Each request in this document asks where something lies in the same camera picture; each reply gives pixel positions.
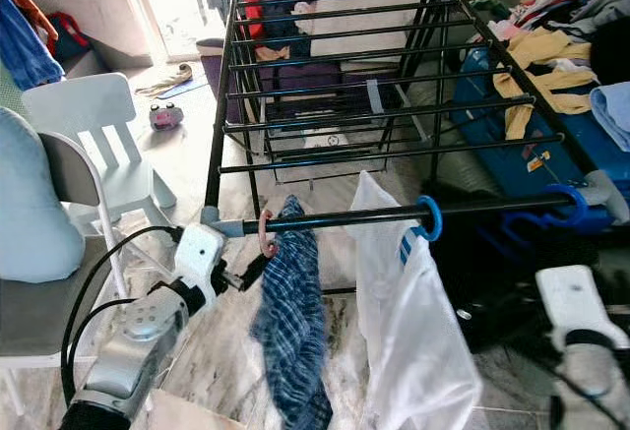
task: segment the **white chair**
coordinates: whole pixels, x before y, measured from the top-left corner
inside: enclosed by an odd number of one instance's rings
[[[129,132],[127,122],[136,117],[136,111],[124,75],[99,74],[39,86],[25,91],[22,101],[28,112],[26,118],[37,131],[65,135],[91,155],[112,218],[142,209],[150,223],[168,224],[154,196],[162,208],[174,206],[177,199],[142,159]],[[105,135],[105,127],[113,127],[110,137]],[[93,153],[89,142],[82,143],[80,134],[84,140],[92,139],[97,153]],[[80,225],[97,218],[94,209],[89,208],[75,207],[71,215]]]
[[[40,137],[57,197],[61,202],[96,207],[103,235],[86,237],[83,261],[65,279],[37,284],[0,280],[0,376],[7,384],[19,415],[24,414],[25,407],[13,370],[59,366],[61,340],[75,298],[94,263],[116,244],[95,166],[73,141],[56,134],[40,134]],[[127,297],[118,256],[111,257],[111,270],[108,265],[103,265],[94,277],[77,316],[76,326],[95,304],[103,300],[110,271],[119,295]]]

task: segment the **white plastic bag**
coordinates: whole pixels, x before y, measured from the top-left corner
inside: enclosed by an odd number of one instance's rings
[[[352,210],[398,205],[361,172]],[[346,228],[356,240],[359,328],[370,367],[361,429],[459,430],[481,392],[428,242],[413,226],[417,221]],[[405,264],[404,236],[411,246]]]

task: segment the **plaid shirt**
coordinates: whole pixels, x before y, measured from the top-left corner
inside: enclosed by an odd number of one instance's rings
[[[293,196],[280,216],[302,216]],[[333,416],[320,378],[326,353],[317,243],[310,230],[277,235],[280,251],[265,268],[263,304],[252,326],[267,383],[286,430],[324,430]]]

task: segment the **blue suitcase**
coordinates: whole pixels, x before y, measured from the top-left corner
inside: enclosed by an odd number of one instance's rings
[[[471,51],[462,72],[490,69],[487,49]],[[588,93],[591,88],[578,88],[577,93]],[[471,102],[500,98],[491,76],[459,78],[455,102]],[[459,110],[450,113],[451,120],[463,124],[460,131],[470,145],[497,142],[505,139],[503,109]],[[589,153],[599,169],[608,174],[626,202],[630,201],[630,153],[622,152],[608,137],[591,112],[580,115],[561,115],[562,122]],[[544,119],[533,113],[526,130],[526,138],[553,135]],[[475,152],[508,197],[539,194],[553,183],[575,187],[586,185],[584,176],[561,144],[537,144],[523,147],[481,150]],[[612,218],[604,208],[589,209],[580,224],[584,232],[597,232],[609,226]]]

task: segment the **blue towel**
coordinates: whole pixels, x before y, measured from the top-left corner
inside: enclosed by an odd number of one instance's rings
[[[13,0],[0,0],[0,59],[21,91],[64,74]]]
[[[630,153],[630,82],[591,91],[593,115],[623,152]]]
[[[301,216],[293,196],[281,216]],[[333,416],[321,371],[324,366],[324,308],[317,243],[310,230],[276,237],[280,251],[265,268],[263,304],[252,336],[263,345],[267,383],[286,430],[325,430]]]

